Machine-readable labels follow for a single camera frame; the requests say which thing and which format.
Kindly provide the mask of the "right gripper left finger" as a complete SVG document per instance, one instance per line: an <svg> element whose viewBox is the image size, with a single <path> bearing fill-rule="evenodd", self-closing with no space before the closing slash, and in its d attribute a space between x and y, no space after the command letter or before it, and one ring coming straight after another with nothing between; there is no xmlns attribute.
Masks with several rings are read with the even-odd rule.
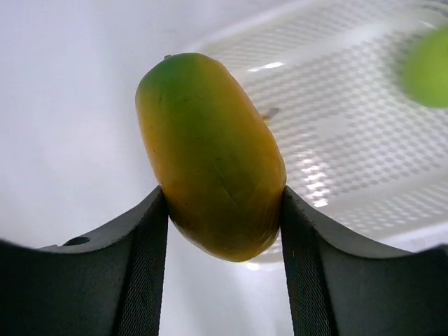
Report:
<svg viewBox="0 0 448 336"><path fill-rule="evenodd" d="M154 189L67 243L1 242L2 335L157 335L167 206Z"/></svg>

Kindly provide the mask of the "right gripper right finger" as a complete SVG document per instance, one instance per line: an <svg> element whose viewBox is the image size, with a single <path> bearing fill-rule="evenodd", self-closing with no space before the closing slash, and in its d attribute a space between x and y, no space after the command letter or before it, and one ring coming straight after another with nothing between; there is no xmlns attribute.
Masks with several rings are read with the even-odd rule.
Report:
<svg viewBox="0 0 448 336"><path fill-rule="evenodd" d="M411 253L283 192L281 242L296 335L446 335L447 247Z"/></svg>

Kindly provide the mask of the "yellow green mango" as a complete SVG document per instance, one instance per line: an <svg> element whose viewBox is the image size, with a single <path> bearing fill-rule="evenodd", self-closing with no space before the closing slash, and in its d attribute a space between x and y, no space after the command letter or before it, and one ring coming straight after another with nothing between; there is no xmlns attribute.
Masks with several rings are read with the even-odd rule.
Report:
<svg viewBox="0 0 448 336"><path fill-rule="evenodd" d="M179 232L208 254L244 262L279 231L286 168L235 77L200 53L168 55L135 95L143 142Z"/></svg>

